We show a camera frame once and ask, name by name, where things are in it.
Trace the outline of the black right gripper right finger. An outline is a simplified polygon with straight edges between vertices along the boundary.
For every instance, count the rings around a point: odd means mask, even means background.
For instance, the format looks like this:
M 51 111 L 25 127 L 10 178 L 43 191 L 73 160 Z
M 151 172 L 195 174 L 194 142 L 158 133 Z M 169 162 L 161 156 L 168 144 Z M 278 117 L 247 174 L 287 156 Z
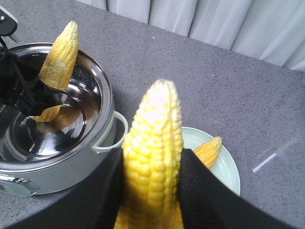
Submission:
M 255 176 L 241 168 L 241 195 L 231 191 L 190 149 L 183 149 L 178 199 L 186 229 L 296 229 L 296 200 L 277 175 Z

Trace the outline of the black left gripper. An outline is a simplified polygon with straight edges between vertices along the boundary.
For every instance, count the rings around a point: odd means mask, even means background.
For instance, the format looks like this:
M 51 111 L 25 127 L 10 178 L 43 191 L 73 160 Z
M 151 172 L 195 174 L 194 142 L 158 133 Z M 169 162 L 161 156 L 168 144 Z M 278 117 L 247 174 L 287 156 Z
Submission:
M 18 28 L 17 19 L 0 8 L 0 102 L 29 115 L 41 115 L 44 110 L 62 105 L 68 95 L 38 80 L 28 88 L 17 65 L 17 56 L 9 51 L 3 37 L 13 37 Z

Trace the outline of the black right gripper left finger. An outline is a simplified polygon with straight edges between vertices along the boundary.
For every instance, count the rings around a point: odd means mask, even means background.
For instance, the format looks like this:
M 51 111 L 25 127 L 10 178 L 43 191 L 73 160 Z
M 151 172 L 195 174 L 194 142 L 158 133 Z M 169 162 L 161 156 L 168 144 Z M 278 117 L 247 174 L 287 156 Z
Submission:
M 79 184 L 52 194 L 4 196 L 6 229 L 112 229 L 122 199 L 122 149 Z

